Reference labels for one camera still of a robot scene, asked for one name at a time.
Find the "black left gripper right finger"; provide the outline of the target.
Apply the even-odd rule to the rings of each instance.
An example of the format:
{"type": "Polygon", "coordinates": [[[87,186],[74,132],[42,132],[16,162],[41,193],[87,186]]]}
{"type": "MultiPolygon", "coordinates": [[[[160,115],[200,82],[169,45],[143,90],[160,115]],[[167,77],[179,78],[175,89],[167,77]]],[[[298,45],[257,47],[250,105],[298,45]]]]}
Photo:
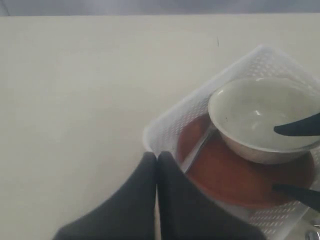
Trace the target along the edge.
{"type": "Polygon", "coordinates": [[[161,237],[164,240],[263,240],[255,226],[209,200],[186,177],[172,154],[157,159],[161,237]]]}

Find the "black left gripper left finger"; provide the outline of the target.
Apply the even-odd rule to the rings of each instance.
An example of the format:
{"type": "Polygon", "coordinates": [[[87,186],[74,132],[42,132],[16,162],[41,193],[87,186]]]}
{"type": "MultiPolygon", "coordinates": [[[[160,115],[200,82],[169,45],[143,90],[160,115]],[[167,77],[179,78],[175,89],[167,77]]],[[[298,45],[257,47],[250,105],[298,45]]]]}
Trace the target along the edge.
{"type": "Polygon", "coordinates": [[[132,175],[109,199],[61,227],[54,239],[155,239],[156,168],[156,156],[145,152],[132,175]]]}

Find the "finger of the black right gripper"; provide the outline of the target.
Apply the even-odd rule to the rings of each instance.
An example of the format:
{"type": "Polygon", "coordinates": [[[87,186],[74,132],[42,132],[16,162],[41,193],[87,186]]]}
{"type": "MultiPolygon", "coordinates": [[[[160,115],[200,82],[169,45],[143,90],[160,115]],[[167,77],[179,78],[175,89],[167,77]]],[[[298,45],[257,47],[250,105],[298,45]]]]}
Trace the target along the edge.
{"type": "Polygon", "coordinates": [[[273,131],[282,136],[288,137],[314,137],[320,135],[320,114],[314,114],[310,117],[277,125],[273,131]]]}
{"type": "Polygon", "coordinates": [[[320,192],[289,184],[273,184],[272,190],[285,194],[305,206],[320,212],[320,192]]]}

